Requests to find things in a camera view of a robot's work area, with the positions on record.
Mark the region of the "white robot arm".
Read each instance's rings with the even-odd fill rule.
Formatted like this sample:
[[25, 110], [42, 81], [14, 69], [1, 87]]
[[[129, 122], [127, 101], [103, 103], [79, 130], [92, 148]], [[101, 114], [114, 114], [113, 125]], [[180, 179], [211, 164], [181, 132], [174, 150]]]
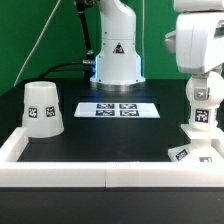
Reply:
[[[94, 87], [126, 90], [145, 82], [135, 49], [136, 15], [120, 0], [98, 0], [101, 51], [96, 56]], [[224, 0], [174, 0], [176, 29], [165, 45], [176, 55], [180, 72], [192, 75], [188, 92], [197, 101], [224, 98]]]

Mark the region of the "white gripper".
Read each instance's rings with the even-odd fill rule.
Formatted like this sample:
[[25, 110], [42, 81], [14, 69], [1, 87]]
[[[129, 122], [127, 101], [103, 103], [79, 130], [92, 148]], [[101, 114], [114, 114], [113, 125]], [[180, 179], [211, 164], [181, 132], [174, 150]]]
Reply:
[[182, 13], [177, 17], [176, 63], [180, 72], [197, 74], [192, 76], [194, 99], [207, 100], [207, 72], [224, 63], [224, 12]]

